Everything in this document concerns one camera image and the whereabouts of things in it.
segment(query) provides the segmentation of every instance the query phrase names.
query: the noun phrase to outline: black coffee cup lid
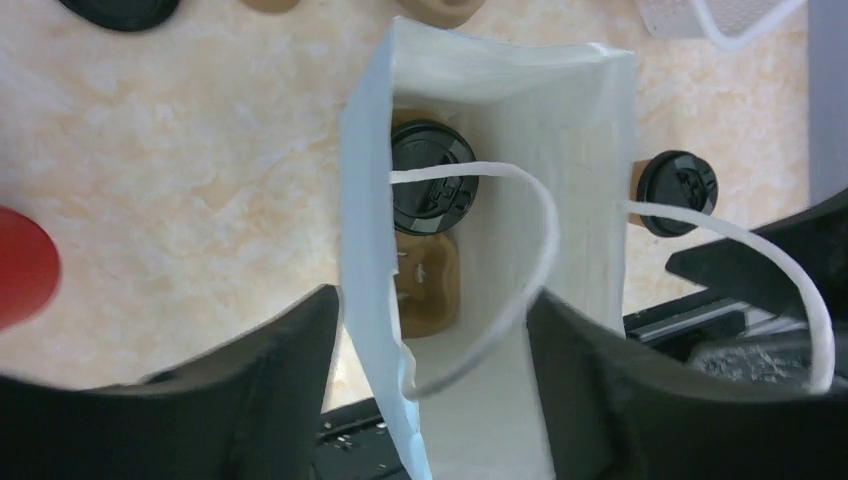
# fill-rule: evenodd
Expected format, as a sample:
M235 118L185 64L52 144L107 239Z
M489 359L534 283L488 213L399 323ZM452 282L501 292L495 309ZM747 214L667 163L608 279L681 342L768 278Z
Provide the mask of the black coffee cup lid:
M153 28L171 16L180 0L59 0L89 22L119 32Z
M452 128L413 120L392 129L392 169L414 170L476 161L468 142ZM395 228L410 235L444 232L465 216L477 194L476 176L448 177L392 186Z
M639 178L636 200L690 208L711 215L718 201L715 171L704 159L689 152L669 150L654 157ZM651 233L679 237L696 227L659 217L641 217Z

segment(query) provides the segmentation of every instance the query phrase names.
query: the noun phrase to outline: bag handle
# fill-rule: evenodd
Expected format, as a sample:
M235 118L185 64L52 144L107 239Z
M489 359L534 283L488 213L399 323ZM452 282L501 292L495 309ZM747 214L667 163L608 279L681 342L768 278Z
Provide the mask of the bag handle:
M401 380L401 392L408 400L420 400L438 394L453 385L477 367L516 327L526 322L526 313L544 287L559 254L560 226L556 202L550 191L536 177L509 163L473 162L416 170L391 172L390 183L412 183L446 177L464 176L507 177L524 180L533 187L542 210L544 235L536 263L523 287L509 297L501 313L486 328L483 334L466 350L462 359L448 368L445 373L428 384L415 385L415 357L408 348L403 348L406 369ZM704 215L701 212L654 203L625 202L630 213L691 223L713 230L721 235L743 243L771 259L783 270L801 292L801 300L807 311L812 337L812 367L808 391L825 393L833 382L836 365L836 347L833 327L824 299L809 275L792 257L768 240L737 225Z

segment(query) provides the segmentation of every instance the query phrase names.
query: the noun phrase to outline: tabletop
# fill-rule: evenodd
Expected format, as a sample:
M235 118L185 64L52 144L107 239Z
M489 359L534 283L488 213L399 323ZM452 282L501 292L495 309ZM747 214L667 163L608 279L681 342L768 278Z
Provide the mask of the tabletop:
M42 225L64 269L49 307L0 334L0 370L133 382L337 283L337 114L403 13L183 0L162 27L121 35L56 1L0 4L0 205ZM733 53L651 38L632 0L488 0L459 31L635 51L639 158L708 159L715 215L744 226L807 204L805 10ZM696 289L663 265L713 236L628 228L626 312ZM368 395L342 334L326 407Z

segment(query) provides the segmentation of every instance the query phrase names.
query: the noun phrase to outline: bag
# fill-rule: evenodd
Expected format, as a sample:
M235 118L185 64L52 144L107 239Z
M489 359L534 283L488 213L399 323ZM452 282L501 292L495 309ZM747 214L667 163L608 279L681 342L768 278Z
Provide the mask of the bag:
M526 331L513 329L473 371L418 402L521 286L543 232L528 185L480 177L449 234L460 257L456 324L401 340L389 130L395 107L435 111L477 158L514 164L552 193L562 227L546 288L623 332L627 199L636 137L636 59L590 44L527 48L397 18L340 117L341 291L347 330L413 479L552 478Z

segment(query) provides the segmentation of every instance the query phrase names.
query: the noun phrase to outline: red object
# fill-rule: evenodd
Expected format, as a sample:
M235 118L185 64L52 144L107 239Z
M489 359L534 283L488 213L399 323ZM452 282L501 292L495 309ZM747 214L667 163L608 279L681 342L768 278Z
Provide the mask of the red object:
M61 276L59 252L41 227L0 207L0 330L41 310Z

